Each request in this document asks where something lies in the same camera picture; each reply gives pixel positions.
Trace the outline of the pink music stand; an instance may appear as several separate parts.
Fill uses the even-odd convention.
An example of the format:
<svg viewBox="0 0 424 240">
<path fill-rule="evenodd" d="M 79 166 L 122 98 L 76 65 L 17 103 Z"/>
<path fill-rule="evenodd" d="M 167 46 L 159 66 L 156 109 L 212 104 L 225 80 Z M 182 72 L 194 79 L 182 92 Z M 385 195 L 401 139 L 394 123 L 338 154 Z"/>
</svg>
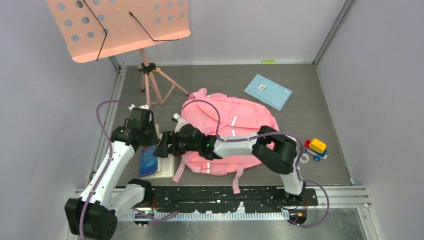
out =
<svg viewBox="0 0 424 240">
<path fill-rule="evenodd" d="M 145 49 L 188 37 L 187 0 L 48 0 L 47 5 L 76 63 L 87 63 L 138 50 L 142 63 L 141 88 L 151 105 L 150 87 L 162 105 L 154 72 L 171 84 L 168 91 L 189 92 L 147 58 Z"/>
</svg>

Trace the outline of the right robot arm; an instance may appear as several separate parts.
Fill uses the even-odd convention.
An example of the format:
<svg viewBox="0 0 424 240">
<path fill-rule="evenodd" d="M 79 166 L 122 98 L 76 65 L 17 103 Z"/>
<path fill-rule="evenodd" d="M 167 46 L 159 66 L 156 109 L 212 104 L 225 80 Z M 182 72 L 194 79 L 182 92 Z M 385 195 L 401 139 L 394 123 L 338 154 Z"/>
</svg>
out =
<svg viewBox="0 0 424 240">
<path fill-rule="evenodd" d="M 245 136 L 206 135 L 187 124 L 179 130 L 165 131 L 153 156 L 165 158 L 196 152 L 208 161 L 232 156 L 254 156 L 283 183 L 287 204 L 307 206 L 306 180 L 300 174 L 300 160 L 305 153 L 303 141 L 289 133 L 263 125 L 258 132 Z"/>
</svg>

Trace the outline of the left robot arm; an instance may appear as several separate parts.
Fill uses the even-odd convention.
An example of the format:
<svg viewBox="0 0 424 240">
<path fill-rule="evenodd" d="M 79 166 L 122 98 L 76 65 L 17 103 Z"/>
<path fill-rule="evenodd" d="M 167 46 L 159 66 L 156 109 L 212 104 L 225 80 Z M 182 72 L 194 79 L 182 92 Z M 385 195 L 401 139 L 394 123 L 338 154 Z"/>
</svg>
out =
<svg viewBox="0 0 424 240">
<path fill-rule="evenodd" d="M 159 142 L 154 114 L 148 105 L 130 107 L 130 117 L 108 137 L 108 150 L 98 171 L 77 198 L 64 206 L 72 234 L 93 240 L 110 240 L 118 220 L 132 207 L 148 207 L 153 202 L 149 181 L 134 178 L 117 195 L 118 180 L 129 160 L 140 147 Z"/>
</svg>

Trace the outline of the light blue thin notebook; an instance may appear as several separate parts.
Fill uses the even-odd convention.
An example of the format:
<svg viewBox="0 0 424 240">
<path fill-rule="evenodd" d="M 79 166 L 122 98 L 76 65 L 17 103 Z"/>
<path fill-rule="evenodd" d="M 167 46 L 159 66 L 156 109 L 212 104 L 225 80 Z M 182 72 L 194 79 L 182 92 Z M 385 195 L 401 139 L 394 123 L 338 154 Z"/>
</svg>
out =
<svg viewBox="0 0 424 240">
<path fill-rule="evenodd" d="M 257 74 L 244 89 L 250 96 L 281 111 L 293 91 Z"/>
</svg>

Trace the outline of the clear tape roll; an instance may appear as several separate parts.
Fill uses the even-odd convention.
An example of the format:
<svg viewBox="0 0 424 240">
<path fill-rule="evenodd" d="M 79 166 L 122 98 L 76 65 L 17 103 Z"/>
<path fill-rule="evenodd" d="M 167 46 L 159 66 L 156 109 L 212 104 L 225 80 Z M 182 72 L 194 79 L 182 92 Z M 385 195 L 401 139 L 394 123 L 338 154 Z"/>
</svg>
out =
<svg viewBox="0 0 424 240">
<path fill-rule="evenodd" d="M 307 163 L 309 162 L 309 160 L 310 160 L 309 155 L 308 155 L 307 153 L 303 153 L 303 154 L 301 155 L 301 157 L 300 157 L 299 162 L 300 162 L 301 164 L 307 164 Z"/>
</svg>

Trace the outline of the pink student backpack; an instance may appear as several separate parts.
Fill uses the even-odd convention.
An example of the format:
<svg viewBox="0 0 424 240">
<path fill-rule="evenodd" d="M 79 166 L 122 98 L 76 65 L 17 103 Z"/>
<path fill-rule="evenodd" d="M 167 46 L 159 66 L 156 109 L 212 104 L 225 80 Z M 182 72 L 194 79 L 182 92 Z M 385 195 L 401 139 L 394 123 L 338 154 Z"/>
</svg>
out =
<svg viewBox="0 0 424 240">
<path fill-rule="evenodd" d="M 276 119 L 263 105 L 223 93 L 208 94 L 201 88 L 189 94 L 183 104 L 181 117 L 198 128 L 205 135 L 241 138 L 257 133 L 261 126 L 269 126 L 279 130 Z M 239 178 L 244 169 L 260 165 L 254 156 L 229 156 L 213 161 L 207 160 L 197 152 L 191 151 L 182 155 L 181 163 L 173 177 L 178 182 L 186 167 L 198 174 L 224 176 L 236 173 L 232 181 L 235 194 L 240 193 Z"/>
</svg>

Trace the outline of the colourful toy train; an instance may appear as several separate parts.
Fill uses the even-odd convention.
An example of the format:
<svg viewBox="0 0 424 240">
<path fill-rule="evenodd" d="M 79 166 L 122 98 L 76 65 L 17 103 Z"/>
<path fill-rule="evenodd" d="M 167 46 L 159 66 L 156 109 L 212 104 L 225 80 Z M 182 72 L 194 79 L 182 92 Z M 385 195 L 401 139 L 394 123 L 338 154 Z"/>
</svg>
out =
<svg viewBox="0 0 424 240">
<path fill-rule="evenodd" d="M 307 139 L 304 142 L 305 153 L 313 156 L 316 162 L 327 159 L 327 144 L 318 138 Z"/>
</svg>

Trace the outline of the blue orange paperback book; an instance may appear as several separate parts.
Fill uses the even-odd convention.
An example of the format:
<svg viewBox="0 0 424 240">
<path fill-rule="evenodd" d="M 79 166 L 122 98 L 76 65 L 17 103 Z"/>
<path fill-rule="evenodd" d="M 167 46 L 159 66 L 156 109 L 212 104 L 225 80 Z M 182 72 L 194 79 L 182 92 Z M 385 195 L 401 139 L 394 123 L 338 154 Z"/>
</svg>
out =
<svg viewBox="0 0 424 240">
<path fill-rule="evenodd" d="M 173 178 L 175 175 L 175 158 L 153 156 L 157 146 L 142 147 L 138 164 L 138 177 L 140 179 Z"/>
</svg>

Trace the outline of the green tape strip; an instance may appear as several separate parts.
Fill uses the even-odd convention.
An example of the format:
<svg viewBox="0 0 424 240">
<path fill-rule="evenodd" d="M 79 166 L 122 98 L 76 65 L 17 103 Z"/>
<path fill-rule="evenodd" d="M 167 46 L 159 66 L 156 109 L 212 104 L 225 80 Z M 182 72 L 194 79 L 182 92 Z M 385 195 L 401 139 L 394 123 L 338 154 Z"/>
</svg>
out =
<svg viewBox="0 0 424 240">
<path fill-rule="evenodd" d="M 274 65 L 276 62 L 274 60 L 263 60 L 261 64 L 263 65 Z"/>
</svg>

